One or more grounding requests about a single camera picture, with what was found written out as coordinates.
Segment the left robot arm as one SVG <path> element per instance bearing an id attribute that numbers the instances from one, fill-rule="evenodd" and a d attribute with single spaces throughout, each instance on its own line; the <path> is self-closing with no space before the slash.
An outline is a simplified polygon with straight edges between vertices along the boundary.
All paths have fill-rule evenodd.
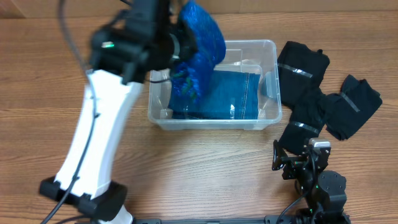
<path id="1" fill-rule="evenodd" d="M 68 155 L 41 195 L 58 206 L 73 205 L 92 223 L 132 223 L 124 202 L 127 188 L 112 181 L 114 157 L 146 74 L 193 57 L 197 43 L 184 21 L 170 21 L 170 1 L 131 1 L 91 38 L 88 80 Z"/>

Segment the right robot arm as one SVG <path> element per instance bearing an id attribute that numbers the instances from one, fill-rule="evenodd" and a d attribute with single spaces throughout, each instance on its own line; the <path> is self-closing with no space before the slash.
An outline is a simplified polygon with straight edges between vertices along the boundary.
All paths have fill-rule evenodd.
<path id="1" fill-rule="evenodd" d="M 312 138 L 300 156 L 289 157 L 278 141 L 273 143 L 272 170 L 283 170 L 282 178 L 294 180 L 300 197 L 267 223 L 350 223 L 344 213 L 346 178 L 326 170 L 331 143 Z"/>

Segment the blue denim jeans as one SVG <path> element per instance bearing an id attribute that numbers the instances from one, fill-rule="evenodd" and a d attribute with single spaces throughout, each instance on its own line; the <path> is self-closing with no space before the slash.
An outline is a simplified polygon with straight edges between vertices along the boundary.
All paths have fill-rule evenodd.
<path id="1" fill-rule="evenodd" d="M 182 98 L 173 90 L 169 109 L 173 119 L 257 119 L 259 80 L 253 73 L 215 71 L 200 101 Z"/>

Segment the blue green sequin cloth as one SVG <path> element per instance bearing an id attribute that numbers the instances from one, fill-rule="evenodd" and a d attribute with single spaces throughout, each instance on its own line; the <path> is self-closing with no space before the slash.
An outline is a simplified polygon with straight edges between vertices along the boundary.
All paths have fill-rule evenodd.
<path id="1" fill-rule="evenodd" d="M 224 60 L 226 44 L 216 21 L 195 1 L 187 2 L 178 18 L 193 31 L 198 51 L 171 69 L 172 93 L 196 103 L 209 88 L 215 66 Z"/>

